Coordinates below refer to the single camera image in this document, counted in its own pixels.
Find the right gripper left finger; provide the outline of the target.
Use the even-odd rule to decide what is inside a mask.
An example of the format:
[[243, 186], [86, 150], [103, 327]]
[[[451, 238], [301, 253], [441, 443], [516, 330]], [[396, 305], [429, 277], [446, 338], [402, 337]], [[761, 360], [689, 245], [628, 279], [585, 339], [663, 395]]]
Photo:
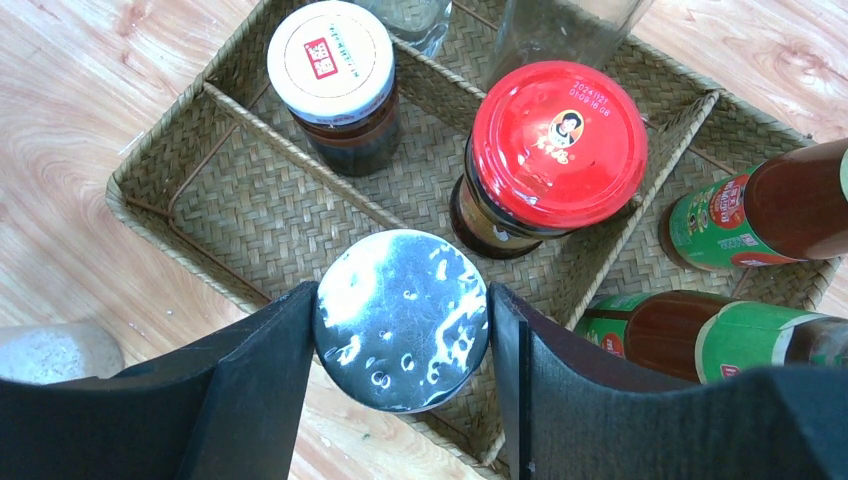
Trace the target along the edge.
[[5, 479], [284, 479], [317, 285], [113, 377], [1, 384]]

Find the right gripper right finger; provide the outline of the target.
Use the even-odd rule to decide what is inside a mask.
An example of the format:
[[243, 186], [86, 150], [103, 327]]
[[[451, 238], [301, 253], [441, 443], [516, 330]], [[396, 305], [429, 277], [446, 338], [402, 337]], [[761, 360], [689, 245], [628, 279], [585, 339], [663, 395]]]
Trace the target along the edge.
[[755, 368], [695, 385], [602, 351], [488, 289], [513, 479], [843, 479], [847, 373]]

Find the yellow-cap sauce bottle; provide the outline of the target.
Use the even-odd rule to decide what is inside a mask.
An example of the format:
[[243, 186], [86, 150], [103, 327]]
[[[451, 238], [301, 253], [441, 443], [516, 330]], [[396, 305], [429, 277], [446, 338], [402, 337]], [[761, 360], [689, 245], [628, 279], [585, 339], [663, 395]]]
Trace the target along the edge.
[[658, 235], [673, 262], [703, 271], [844, 255], [847, 142], [796, 149], [684, 195]]
[[847, 365], [844, 318], [691, 290], [598, 297], [574, 332], [639, 366], [701, 384], [753, 367]]

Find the silver-lid spice jar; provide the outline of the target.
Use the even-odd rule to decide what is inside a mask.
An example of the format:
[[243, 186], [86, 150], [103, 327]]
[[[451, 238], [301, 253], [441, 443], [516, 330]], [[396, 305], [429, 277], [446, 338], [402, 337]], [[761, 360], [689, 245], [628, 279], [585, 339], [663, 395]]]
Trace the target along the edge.
[[1, 329], [1, 378], [27, 384], [109, 378], [125, 367], [118, 341], [93, 322]]
[[448, 241], [392, 229], [350, 246], [327, 269], [313, 317], [319, 359], [355, 401], [419, 413], [455, 396], [488, 348], [487, 286]]

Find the woven wicker divided tray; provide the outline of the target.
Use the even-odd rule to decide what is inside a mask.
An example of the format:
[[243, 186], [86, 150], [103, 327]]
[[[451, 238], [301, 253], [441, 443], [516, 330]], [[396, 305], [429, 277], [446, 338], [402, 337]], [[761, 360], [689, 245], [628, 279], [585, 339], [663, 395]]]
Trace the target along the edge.
[[[398, 148], [365, 177], [329, 169], [271, 87], [267, 45], [292, 1], [262, 1], [205, 73], [114, 173], [107, 200], [125, 224], [245, 310], [323, 272], [348, 244], [382, 227], [451, 233], [449, 194], [482, 98], [499, 1], [453, 8], [444, 52], [396, 54]], [[485, 219], [464, 193], [463, 220], [488, 252], [482, 274], [557, 320], [592, 294], [674, 287], [788, 307], [815, 307], [833, 260], [714, 273], [686, 271], [659, 246], [665, 208], [801, 135], [636, 38], [607, 67], [647, 122], [650, 158], [639, 191], [615, 217], [558, 240], [522, 239]]]

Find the red-lid sauce jar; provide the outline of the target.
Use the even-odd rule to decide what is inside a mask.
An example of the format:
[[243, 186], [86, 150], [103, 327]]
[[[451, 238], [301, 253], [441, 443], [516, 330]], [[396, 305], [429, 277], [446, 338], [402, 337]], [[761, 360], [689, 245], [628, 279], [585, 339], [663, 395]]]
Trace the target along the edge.
[[648, 160], [638, 107], [612, 78], [563, 60], [521, 66], [478, 109], [450, 199], [459, 240], [514, 259], [619, 213]]

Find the white-lid sauce jar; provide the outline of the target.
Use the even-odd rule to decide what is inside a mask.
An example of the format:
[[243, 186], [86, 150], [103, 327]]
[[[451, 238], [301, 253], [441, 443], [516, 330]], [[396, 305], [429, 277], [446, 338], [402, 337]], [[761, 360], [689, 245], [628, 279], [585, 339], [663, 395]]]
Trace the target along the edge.
[[326, 165], [348, 176], [384, 168], [399, 145], [395, 66], [381, 21], [345, 1], [296, 9], [267, 52], [275, 92]]

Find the brownish glass oil bottle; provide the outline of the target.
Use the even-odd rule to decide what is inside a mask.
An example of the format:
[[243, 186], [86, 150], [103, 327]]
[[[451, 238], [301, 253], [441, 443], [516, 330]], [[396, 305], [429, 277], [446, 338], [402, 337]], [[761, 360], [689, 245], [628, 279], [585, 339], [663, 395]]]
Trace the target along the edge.
[[506, 4], [484, 88], [534, 62], [565, 60], [601, 68], [652, 0], [516, 0]]

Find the clear oil bottle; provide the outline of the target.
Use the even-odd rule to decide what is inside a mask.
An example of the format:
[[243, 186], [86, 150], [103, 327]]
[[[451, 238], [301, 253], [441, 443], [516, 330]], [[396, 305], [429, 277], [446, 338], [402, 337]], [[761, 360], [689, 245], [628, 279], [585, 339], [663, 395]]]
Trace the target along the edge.
[[448, 35], [451, 0], [353, 0], [374, 14], [400, 40], [429, 58]]

